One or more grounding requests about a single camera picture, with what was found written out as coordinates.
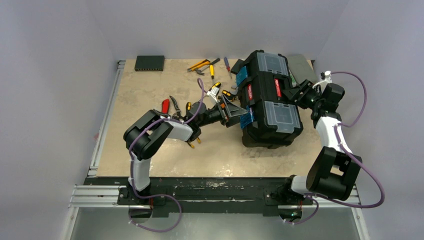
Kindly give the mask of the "black tool box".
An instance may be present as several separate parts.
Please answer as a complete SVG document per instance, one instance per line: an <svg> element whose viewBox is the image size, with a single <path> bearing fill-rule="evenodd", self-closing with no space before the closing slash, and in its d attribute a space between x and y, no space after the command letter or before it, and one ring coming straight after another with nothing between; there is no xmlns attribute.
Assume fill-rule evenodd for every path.
<svg viewBox="0 0 424 240"><path fill-rule="evenodd" d="M235 84L240 106L248 111L240 122L245 147L286 147L302 133L298 107L282 94L293 87L285 56L253 51L235 75Z"/></svg>

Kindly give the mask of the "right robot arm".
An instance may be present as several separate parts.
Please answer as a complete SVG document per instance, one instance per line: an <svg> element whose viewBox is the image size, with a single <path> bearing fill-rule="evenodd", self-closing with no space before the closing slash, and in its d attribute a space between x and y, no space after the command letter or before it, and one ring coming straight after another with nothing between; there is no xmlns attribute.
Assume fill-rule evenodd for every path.
<svg viewBox="0 0 424 240"><path fill-rule="evenodd" d="M360 166L350 157L351 150L342 146L344 137L337 113L345 95L342 86L328 83L323 90L314 89L309 80L282 91L282 94L302 109L311 109L313 127L319 134L322 149L306 176L291 176L291 184L281 189L280 196L288 204L300 195L316 194L345 201L351 194Z"/></svg>

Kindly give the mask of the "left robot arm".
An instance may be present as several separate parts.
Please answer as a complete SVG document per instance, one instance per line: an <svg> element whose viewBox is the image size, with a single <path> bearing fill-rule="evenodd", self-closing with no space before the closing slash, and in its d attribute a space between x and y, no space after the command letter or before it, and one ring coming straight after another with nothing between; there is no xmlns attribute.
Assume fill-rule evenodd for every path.
<svg viewBox="0 0 424 240"><path fill-rule="evenodd" d="M150 163L166 139L191 144L199 142L201 128L219 122L229 128L240 122L248 110L221 99L212 108L203 102L188 102L186 115L182 118L149 110L129 127L123 139L130 155L129 197L138 205L149 199Z"/></svg>

